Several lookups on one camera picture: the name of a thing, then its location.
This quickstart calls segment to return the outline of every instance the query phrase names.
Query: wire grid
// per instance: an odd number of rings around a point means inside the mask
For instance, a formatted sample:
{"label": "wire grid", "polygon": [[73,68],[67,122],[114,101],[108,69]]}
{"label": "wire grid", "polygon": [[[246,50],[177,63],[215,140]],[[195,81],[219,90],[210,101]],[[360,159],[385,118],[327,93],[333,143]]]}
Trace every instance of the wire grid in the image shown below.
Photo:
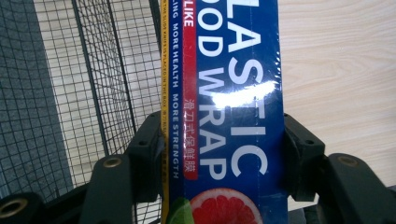
{"label": "wire grid", "polygon": [[[47,202],[87,183],[96,161],[122,153],[160,110],[150,4],[2,0],[0,13],[0,196],[34,191]],[[157,220],[160,200],[137,214]]]}

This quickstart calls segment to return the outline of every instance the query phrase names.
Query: wood grain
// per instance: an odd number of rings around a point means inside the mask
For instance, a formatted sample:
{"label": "wood grain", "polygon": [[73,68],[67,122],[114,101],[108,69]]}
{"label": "wood grain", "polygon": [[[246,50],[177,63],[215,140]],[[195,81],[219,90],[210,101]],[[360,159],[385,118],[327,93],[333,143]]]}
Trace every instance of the wood grain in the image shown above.
{"label": "wood grain", "polygon": [[285,112],[396,185],[396,2],[280,0],[279,32]]}

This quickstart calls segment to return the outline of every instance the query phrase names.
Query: yellow stripe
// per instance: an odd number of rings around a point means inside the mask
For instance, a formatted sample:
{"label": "yellow stripe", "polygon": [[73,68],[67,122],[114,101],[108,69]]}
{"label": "yellow stripe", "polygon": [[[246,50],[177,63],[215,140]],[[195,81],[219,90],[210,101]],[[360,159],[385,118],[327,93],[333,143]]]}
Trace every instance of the yellow stripe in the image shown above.
{"label": "yellow stripe", "polygon": [[161,126],[165,139],[165,150],[163,153],[163,210],[162,210],[162,224],[165,224],[166,217],[169,212],[169,102],[168,102],[168,91],[169,91],[169,42],[168,42],[168,25],[169,25],[169,12],[168,12],[168,0],[162,0],[161,2],[161,37],[162,37],[162,79],[163,79],[163,90],[162,90],[162,117]]}

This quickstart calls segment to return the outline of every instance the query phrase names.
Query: wooden table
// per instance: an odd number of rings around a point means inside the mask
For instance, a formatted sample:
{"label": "wooden table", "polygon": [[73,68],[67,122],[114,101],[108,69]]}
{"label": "wooden table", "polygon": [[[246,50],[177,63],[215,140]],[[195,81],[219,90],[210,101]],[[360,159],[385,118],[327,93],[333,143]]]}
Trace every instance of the wooden table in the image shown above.
{"label": "wooden table", "polygon": [[285,112],[396,185],[396,1],[278,3]]}

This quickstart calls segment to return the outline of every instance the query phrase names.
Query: red grapefruit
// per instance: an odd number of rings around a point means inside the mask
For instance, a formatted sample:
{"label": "red grapefruit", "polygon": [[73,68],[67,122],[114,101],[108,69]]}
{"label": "red grapefruit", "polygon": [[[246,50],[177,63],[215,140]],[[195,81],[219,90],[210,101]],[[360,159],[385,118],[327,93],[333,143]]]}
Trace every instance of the red grapefruit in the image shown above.
{"label": "red grapefruit", "polygon": [[262,224],[253,201],[234,189],[209,189],[191,200],[195,224]]}

